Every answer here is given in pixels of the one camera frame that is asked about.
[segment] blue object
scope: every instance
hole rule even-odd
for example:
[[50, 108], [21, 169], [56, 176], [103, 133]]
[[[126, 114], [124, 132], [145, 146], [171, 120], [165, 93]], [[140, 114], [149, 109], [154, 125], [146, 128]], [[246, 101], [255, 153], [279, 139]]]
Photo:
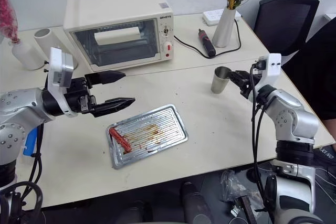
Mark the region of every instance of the blue object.
[[37, 137], [37, 128], [33, 129], [27, 136], [26, 148], [23, 151], [23, 155], [31, 156], [34, 152], [35, 142]]

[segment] toaster oven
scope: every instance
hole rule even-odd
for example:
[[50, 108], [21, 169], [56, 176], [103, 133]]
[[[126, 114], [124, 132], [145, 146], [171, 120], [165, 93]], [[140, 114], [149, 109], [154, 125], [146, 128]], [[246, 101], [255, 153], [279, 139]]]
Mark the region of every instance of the toaster oven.
[[174, 56], [173, 12], [166, 0], [68, 0], [63, 28], [93, 72]]

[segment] oven door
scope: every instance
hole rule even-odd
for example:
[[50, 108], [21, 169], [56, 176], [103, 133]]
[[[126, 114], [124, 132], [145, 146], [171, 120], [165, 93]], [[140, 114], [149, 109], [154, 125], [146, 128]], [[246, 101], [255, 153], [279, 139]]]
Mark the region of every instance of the oven door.
[[93, 71], [161, 59], [156, 18], [73, 32]]

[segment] power strip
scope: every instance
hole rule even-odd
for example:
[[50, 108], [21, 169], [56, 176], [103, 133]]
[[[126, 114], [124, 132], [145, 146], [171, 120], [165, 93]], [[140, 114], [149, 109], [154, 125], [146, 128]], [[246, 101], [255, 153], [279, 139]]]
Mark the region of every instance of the power strip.
[[[203, 13], [203, 20], [208, 26], [218, 25], [220, 17], [222, 16], [224, 9], [208, 10]], [[235, 19], [238, 21], [241, 18], [241, 14], [236, 11]]]

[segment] oven window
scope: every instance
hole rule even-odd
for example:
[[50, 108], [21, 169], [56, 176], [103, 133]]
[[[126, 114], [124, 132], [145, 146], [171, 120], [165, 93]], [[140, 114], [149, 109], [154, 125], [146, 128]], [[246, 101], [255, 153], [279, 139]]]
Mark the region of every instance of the oven window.
[[97, 66], [155, 57], [158, 50], [154, 19], [74, 32], [89, 61]]

